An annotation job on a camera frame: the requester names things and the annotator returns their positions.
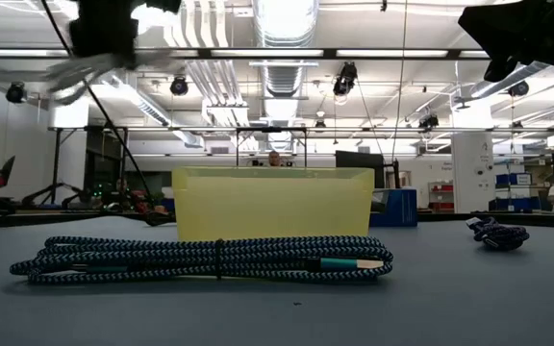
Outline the shelf with blue bins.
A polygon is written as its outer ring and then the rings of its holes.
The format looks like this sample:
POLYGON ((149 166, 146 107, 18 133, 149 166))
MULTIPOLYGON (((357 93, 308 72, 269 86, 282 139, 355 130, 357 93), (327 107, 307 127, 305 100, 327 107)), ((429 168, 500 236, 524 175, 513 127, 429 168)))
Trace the shelf with blue bins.
POLYGON ((490 211, 532 210, 535 206, 531 194, 530 173, 506 173, 495 176, 494 197, 489 201, 490 211))

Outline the black horizontal crossbeam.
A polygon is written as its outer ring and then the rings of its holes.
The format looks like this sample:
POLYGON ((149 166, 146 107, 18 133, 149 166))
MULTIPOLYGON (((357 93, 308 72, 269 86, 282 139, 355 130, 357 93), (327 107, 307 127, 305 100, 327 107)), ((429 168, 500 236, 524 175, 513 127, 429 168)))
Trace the black horizontal crossbeam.
MULTIPOLYGON (((167 53, 186 60, 376 60, 376 61, 488 61, 479 49, 370 49, 370 48, 139 48, 140 54, 167 53)), ((68 53, 53 48, 0 48, 0 59, 62 59, 68 53)))

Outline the blue cardboard box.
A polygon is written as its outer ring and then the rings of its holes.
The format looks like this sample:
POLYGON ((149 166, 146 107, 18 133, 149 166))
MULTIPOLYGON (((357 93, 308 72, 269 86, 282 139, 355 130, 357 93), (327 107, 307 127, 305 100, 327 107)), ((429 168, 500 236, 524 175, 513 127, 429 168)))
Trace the blue cardboard box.
POLYGON ((370 227, 416 227, 417 221, 415 189, 375 189, 373 191, 370 227))

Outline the shelf with red bins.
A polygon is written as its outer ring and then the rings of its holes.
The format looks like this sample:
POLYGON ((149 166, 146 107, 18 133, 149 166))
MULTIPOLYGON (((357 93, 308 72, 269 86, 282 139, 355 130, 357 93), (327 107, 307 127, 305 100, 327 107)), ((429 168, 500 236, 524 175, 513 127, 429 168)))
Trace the shelf with red bins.
POLYGON ((454 186, 451 181, 428 184, 428 208, 433 213, 453 213, 455 210, 454 186))

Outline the silver ventilation duct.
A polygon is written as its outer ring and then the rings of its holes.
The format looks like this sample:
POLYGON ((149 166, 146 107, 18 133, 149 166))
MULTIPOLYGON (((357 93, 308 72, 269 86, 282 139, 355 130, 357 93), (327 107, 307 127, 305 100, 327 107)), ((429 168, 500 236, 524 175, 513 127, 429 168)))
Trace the silver ventilation duct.
MULTIPOLYGON (((253 0, 257 45, 308 48, 315 35, 319 0, 253 0)), ((302 95, 302 62, 269 62, 261 68, 264 115, 271 127, 290 127, 302 95)))

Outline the black metal frame stand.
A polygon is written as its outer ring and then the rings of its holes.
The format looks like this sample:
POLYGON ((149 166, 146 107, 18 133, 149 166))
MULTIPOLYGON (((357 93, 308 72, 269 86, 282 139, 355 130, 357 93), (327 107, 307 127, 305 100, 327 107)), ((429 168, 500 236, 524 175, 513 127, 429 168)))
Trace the black metal frame stand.
POLYGON ((113 186, 126 168, 126 155, 116 134, 104 126, 50 127, 55 133, 52 183, 64 183, 94 193, 113 186))

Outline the yellow translucent plastic bin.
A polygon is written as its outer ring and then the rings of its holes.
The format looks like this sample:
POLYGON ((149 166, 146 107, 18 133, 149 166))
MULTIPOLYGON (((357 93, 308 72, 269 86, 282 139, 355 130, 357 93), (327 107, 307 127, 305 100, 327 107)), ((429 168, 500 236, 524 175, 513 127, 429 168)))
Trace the yellow translucent plastic bin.
POLYGON ((183 241, 367 235, 374 171, 186 166, 172 187, 183 241))

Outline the blue-grey table mat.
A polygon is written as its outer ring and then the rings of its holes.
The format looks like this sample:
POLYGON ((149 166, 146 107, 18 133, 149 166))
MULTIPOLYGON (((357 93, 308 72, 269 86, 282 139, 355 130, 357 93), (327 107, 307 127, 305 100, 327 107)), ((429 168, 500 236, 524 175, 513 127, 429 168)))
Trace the blue-grey table mat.
POLYGON ((554 346, 554 228, 495 253, 461 222, 374 231, 375 283, 29 285, 9 271, 53 235, 171 240, 123 217, 0 228, 0 346, 554 346))

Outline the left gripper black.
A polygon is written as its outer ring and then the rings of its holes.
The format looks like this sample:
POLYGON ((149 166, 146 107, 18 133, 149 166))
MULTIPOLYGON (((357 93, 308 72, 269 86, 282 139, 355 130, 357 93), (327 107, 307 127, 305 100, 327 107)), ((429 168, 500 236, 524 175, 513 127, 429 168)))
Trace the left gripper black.
POLYGON ((138 7, 177 13, 181 0, 74 0, 78 17, 67 24, 75 57, 114 57, 116 66, 136 67, 135 41, 139 21, 132 17, 138 7))

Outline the white building column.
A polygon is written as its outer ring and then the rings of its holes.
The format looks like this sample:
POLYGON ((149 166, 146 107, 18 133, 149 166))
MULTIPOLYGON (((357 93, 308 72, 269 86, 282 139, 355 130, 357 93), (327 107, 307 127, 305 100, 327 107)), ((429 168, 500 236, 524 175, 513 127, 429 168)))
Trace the white building column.
POLYGON ((457 133, 451 144, 455 212, 486 210, 495 196, 491 133, 457 133))

